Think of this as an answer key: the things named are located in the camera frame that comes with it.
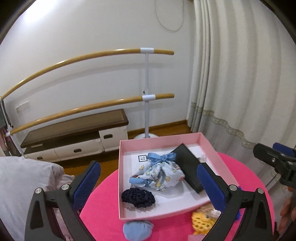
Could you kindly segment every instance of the black notebook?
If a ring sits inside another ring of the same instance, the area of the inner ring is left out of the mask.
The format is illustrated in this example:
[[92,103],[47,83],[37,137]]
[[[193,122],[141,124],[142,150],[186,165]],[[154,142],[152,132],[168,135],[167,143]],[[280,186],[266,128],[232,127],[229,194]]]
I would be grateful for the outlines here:
[[197,166],[200,164],[199,158],[196,158],[192,152],[184,145],[179,145],[172,152],[176,153],[175,162],[180,166],[185,174],[185,181],[197,192],[201,192],[203,187],[196,174]]

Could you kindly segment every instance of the wooden floor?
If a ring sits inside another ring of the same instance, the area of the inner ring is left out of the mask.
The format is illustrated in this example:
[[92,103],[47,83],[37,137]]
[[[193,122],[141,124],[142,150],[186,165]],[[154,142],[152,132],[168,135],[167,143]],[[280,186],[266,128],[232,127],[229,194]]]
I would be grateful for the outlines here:
[[[150,129],[150,133],[158,136],[170,136],[170,135],[179,135],[179,134],[188,134],[191,133],[190,128],[185,124],[176,124],[163,127],[155,127]],[[133,139],[138,133],[132,131],[129,133],[129,139]],[[101,164],[101,176],[97,182],[99,185],[106,177],[108,177],[112,172],[118,169],[118,151],[112,151],[109,153],[101,153],[94,156],[87,156],[82,158],[77,158],[73,160],[66,160],[58,162],[61,165],[65,173],[68,175],[77,176],[81,174],[88,164],[96,160]]]

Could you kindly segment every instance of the box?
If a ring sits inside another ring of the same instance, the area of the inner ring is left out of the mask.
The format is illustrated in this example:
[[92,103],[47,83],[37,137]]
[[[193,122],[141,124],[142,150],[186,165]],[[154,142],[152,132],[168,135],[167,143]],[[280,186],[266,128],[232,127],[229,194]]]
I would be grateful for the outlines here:
[[152,188],[146,188],[155,197],[155,204],[151,207],[145,209],[135,208],[132,204],[121,201],[123,191],[131,187],[129,178],[139,169],[149,152],[159,155],[167,154],[182,143],[196,157],[206,155],[206,163],[228,185],[235,184],[238,186],[232,173],[202,133],[120,141],[118,166],[118,208],[120,220],[167,218],[195,210],[210,201],[205,191],[196,193],[184,180],[175,187],[169,187],[161,192]]

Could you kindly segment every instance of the round white base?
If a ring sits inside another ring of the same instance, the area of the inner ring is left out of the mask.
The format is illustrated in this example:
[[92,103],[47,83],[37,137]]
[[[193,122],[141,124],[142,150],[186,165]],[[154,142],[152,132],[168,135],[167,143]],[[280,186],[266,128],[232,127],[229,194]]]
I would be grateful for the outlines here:
[[[158,137],[158,136],[149,133],[149,137]],[[143,139],[143,138],[145,138],[145,133],[137,135],[134,139]]]

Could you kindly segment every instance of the yellow knitted toy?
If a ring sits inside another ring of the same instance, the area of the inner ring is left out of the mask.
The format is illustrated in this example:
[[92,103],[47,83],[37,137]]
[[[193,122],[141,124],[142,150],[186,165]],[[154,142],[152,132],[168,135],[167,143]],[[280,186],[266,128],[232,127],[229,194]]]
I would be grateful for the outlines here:
[[213,206],[204,206],[192,213],[192,227],[194,234],[206,235],[214,226],[217,218],[210,216],[211,211],[214,210]]

